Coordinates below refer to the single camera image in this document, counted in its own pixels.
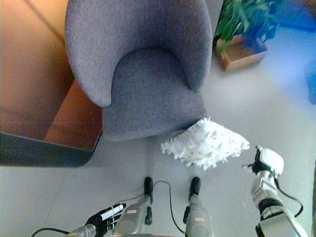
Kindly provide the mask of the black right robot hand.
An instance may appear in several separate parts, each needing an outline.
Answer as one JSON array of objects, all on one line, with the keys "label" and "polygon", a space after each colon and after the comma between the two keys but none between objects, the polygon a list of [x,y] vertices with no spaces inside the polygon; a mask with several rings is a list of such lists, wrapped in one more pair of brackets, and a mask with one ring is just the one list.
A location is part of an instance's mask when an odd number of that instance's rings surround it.
[{"label": "black right robot hand", "polygon": [[256,146],[256,154],[253,163],[244,164],[242,168],[251,170],[257,174],[260,171],[268,171],[274,177],[278,177],[284,170],[284,159],[275,151],[269,148]]}]

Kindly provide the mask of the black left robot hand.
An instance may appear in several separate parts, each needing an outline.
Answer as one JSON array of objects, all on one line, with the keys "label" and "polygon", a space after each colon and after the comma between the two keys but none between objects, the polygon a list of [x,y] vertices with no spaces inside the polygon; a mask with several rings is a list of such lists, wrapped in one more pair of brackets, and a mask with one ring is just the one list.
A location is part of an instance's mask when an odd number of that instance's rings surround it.
[{"label": "black left robot hand", "polygon": [[86,225],[95,227],[96,237],[103,237],[109,230],[112,230],[126,208],[126,203],[115,204],[103,209],[88,218]]}]

